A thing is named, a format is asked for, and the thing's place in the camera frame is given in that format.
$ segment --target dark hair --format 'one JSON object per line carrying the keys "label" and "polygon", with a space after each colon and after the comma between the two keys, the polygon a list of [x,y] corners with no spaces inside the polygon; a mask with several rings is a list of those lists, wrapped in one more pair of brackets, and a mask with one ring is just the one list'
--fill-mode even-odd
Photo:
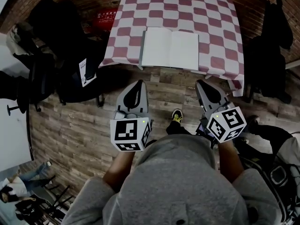
{"label": "dark hair", "polygon": [[10,191],[13,191],[13,189],[11,187],[4,186],[0,190],[0,200],[3,201],[2,193],[5,193],[8,196],[8,203],[19,201],[19,198],[18,198],[17,195],[11,195],[11,194],[9,194]]}

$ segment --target open book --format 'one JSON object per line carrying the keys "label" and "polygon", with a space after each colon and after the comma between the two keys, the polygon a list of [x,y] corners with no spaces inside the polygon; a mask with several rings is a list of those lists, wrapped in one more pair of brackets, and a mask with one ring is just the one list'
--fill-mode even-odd
{"label": "open book", "polygon": [[141,66],[198,70],[199,35],[166,28],[148,28],[141,48]]}

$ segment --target table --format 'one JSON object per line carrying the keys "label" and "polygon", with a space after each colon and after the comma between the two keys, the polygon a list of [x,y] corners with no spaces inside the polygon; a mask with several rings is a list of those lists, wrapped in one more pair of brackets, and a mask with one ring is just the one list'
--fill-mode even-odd
{"label": "table", "polygon": [[231,0],[121,0],[99,67],[138,65],[147,27],[198,33],[199,73],[227,79],[233,95],[243,95],[242,39]]}

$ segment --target black and yellow sneaker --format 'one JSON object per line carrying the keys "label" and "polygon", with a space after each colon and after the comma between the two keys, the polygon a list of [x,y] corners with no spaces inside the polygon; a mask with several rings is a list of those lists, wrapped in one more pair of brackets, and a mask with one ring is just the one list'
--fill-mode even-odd
{"label": "black and yellow sneaker", "polygon": [[182,118],[183,118],[182,111],[180,109],[175,109],[175,111],[172,114],[172,121],[181,123]]}

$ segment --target gray shirt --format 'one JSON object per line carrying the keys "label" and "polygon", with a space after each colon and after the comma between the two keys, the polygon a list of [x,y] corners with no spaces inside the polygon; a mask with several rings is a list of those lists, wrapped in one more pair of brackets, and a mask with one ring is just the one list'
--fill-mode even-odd
{"label": "gray shirt", "polygon": [[254,169],[231,184],[215,169],[210,142],[193,135],[169,135],[149,146],[115,193],[91,178],[63,225],[244,225],[248,209],[255,225],[279,224],[277,201]]}

